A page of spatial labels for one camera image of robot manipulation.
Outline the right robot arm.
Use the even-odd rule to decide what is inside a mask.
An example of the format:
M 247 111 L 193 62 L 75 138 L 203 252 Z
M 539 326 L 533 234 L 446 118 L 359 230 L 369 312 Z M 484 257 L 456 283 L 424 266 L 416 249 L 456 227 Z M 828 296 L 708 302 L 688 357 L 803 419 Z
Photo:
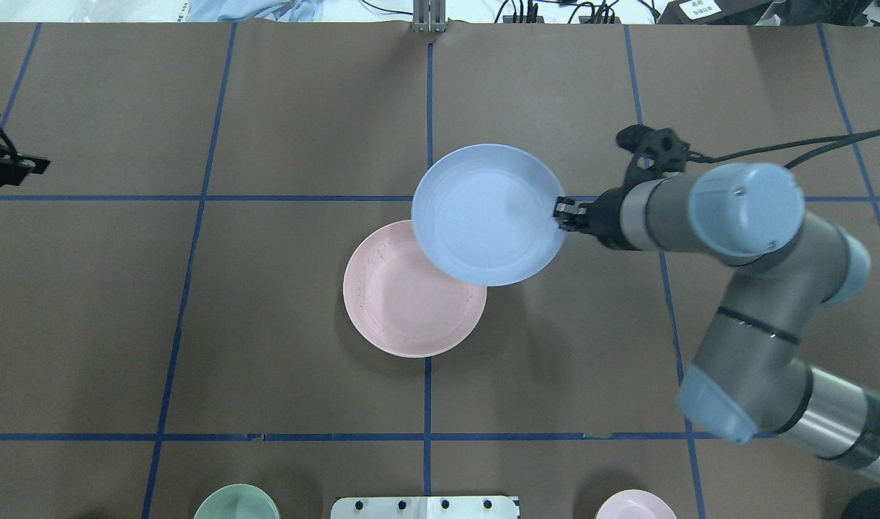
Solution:
M 861 292 L 865 246 L 806 209 L 794 167 L 880 137 L 880 128 L 805 139 L 785 165 L 712 157 L 669 128 L 631 125 L 621 186 L 591 203 L 555 199 L 565 232 L 622 251 L 696 253 L 731 269 L 726 291 L 685 371 L 676 404 L 687 420 L 743 445 L 759 433 L 880 483 L 880 394 L 798 358 L 812 319 Z

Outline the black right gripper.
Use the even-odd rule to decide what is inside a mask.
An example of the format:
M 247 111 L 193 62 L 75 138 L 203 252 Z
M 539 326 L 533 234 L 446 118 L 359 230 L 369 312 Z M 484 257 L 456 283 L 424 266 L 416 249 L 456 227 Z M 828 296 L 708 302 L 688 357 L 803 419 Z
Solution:
M 683 173 L 691 145 L 670 128 L 630 125 L 615 135 L 615 144 L 633 155 L 621 186 L 603 192 L 593 203 L 557 197 L 553 218 L 565 232 L 588 233 L 609 249 L 643 250 L 621 223 L 622 205 L 635 187 L 661 181 L 666 174 Z

